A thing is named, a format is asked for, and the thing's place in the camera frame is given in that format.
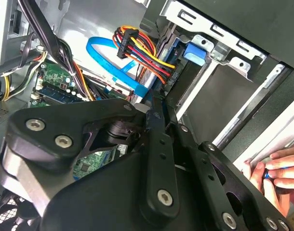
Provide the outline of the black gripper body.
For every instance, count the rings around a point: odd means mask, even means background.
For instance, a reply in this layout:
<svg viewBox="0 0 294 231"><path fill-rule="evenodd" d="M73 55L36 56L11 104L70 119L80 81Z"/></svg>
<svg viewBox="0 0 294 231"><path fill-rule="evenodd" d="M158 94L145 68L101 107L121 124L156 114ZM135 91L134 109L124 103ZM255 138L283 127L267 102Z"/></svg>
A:
<svg viewBox="0 0 294 231"><path fill-rule="evenodd" d="M61 190L48 204L42 231L156 231L139 209L141 156L100 168ZM192 173L176 168L180 210L164 231L217 229Z"/></svg>

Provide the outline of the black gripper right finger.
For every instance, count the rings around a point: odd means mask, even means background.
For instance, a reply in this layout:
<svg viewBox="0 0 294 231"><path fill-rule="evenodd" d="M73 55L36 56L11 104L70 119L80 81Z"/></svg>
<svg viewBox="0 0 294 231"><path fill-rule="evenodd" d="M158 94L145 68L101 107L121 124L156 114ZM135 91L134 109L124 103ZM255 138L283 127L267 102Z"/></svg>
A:
<svg viewBox="0 0 294 231"><path fill-rule="evenodd" d="M210 142L196 144L163 103L173 140L180 213L171 231L289 231L287 219Z"/></svg>

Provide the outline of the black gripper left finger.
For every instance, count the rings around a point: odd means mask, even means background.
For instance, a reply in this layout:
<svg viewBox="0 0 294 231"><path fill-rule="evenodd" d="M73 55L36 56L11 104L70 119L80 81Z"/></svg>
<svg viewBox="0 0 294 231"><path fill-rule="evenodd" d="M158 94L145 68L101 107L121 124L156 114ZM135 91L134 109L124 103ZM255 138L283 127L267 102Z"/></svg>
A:
<svg viewBox="0 0 294 231"><path fill-rule="evenodd" d="M164 102L150 91L143 103L146 112L123 99L15 112L8 120L0 154L1 184L29 200L43 217L50 201L78 181L73 168L80 157L124 144L128 152L123 157L138 154L142 159L139 207L143 214L175 217L178 189Z"/></svg>

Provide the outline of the person's hand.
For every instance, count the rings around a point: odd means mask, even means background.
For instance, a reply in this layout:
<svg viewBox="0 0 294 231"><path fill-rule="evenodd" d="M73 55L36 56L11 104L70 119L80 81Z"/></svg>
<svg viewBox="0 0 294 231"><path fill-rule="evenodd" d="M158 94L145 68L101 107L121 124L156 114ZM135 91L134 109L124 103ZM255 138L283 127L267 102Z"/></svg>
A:
<svg viewBox="0 0 294 231"><path fill-rule="evenodd" d="M242 173L286 217L290 203L294 204L294 147L269 157L270 161L258 162L254 168L244 162Z"/></svg>

